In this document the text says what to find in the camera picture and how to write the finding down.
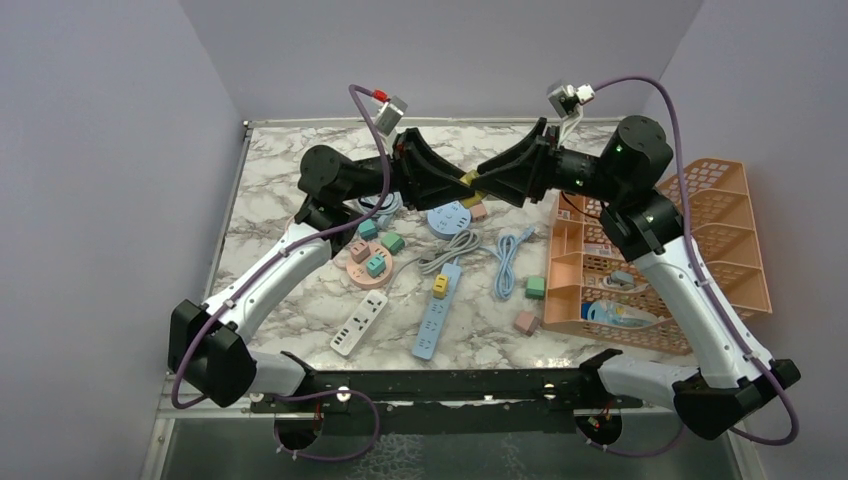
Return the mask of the pink charger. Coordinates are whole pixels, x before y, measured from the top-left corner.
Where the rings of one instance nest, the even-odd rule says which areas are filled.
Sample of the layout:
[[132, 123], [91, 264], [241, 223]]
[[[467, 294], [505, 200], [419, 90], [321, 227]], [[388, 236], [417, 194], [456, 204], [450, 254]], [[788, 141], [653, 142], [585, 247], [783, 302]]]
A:
[[513, 327], [523, 335], [532, 336], [538, 329], [541, 319], [529, 311], [520, 311], [516, 316]]
[[479, 222], [487, 218], [488, 210], [483, 203], [478, 203], [468, 208], [472, 222]]

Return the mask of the pink charger plug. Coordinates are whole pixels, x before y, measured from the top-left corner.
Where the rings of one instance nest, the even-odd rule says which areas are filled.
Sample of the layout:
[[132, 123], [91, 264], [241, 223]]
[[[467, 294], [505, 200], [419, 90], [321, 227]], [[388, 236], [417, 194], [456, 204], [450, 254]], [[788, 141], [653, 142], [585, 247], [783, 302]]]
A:
[[350, 246], [350, 260], [356, 264], [367, 261], [371, 255], [371, 244], [368, 241], [357, 241]]

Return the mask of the yellow charger plug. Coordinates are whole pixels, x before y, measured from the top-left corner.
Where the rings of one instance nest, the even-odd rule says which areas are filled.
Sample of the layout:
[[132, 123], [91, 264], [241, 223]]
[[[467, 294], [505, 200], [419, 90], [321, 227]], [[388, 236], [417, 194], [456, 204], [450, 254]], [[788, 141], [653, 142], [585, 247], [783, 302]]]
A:
[[438, 274], [433, 282], [431, 293], [435, 299], [444, 299], [449, 291], [450, 279], [445, 274]]

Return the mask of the green charger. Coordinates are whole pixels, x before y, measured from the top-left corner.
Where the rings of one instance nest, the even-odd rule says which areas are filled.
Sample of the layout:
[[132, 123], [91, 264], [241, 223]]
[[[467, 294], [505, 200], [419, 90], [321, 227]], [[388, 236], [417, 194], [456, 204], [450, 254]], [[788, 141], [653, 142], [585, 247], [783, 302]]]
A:
[[542, 300], [546, 295], [546, 281], [542, 276], [529, 276], [525, 283], [525, 297]]

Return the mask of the pink charger front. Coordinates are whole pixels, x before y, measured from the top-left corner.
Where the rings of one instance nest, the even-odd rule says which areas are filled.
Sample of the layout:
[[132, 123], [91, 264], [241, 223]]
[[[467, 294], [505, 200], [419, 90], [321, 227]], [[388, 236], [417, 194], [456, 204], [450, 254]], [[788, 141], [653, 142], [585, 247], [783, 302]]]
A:
[[532, 336], [538, 329], [541, 319], [529, 311], [520, 311], [516, 316], [513, 327], [523, 335]]

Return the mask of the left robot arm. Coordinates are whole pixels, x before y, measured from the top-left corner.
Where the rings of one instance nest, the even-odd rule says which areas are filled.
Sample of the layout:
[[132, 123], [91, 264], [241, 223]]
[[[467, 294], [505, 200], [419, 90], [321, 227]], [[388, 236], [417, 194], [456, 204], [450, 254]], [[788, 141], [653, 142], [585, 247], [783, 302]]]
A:
[[305, 364], [289, 354], [252, 353], [248, 344], [285, 297], [354, 237], [365, 217], [347, 201], [398, 192], [406, 208], [426, 210], [473, 194], [461, 180], [464, 171], [436, 154], [415, 128], [378, 152], [354, 161], [326, 145], [309, 148], [298, 181], [306, 198], [282, 238], [229, 287], [174, 308], [168, 367], [175, 374], [175, 408], [192, 405], [179, 399], [182, 382], [200, 391], [200, 401], [220, 407], [248, 393], [276, 394], [294, 411], [310, 405], [315, 386]]

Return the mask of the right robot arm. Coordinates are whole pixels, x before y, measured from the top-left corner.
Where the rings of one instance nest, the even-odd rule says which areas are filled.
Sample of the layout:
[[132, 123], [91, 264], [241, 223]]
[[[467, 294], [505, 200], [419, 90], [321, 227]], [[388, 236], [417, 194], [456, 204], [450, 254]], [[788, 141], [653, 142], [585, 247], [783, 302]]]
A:
[[632, 115], [599, 156], [561, 147], [546, 125], [479, 165], [474, 190], [519, 207], [556, 189], [601, 203], [608, 240], [648, 281], [688, 340], [693, 369], [641, 362], [607, 351], [584, 363], [579, 398], [600, 407], [629, 396], [674, 411], [695, 435], [712, 440], [799, 380], [793, 361], [776, 359], [748, 331], [707, 272], [683, 214], [657, 189], [673, 152], [663, 128]]

